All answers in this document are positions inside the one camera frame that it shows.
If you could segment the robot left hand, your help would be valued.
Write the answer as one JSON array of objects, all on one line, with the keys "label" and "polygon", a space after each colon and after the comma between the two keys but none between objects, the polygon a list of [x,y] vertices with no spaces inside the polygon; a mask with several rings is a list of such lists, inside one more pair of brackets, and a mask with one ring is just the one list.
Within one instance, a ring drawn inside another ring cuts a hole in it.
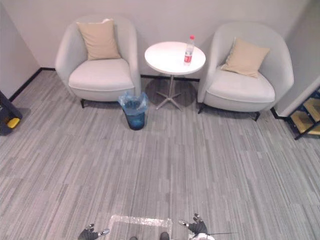
[{"label": "robot left hand", "polygon": [[109,228],[102,231],[94,231],[94,223],[89,224],[78,236],[78,240],[96,240],[99,237],[105,236],[110,232]]}]

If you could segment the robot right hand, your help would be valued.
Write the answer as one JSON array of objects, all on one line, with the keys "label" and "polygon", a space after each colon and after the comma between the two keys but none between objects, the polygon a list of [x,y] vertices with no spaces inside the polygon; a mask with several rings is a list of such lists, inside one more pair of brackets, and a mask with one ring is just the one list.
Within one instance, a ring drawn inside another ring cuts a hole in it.
[{"label": "robot right hand", "polygon": [[187,222],[185,220],[182,220],[182,219],[180,219],[178,221],[178,223],[181,226],[184,226],[187,229],[189,229],[195,235],[208,234],[207,226],[206,226],[205,222],[203,221],[203,219],[201,218],[201,216],[198,213],[194,213],[193,220],[195,221],[195,223],[189,223],[189,222]]}]

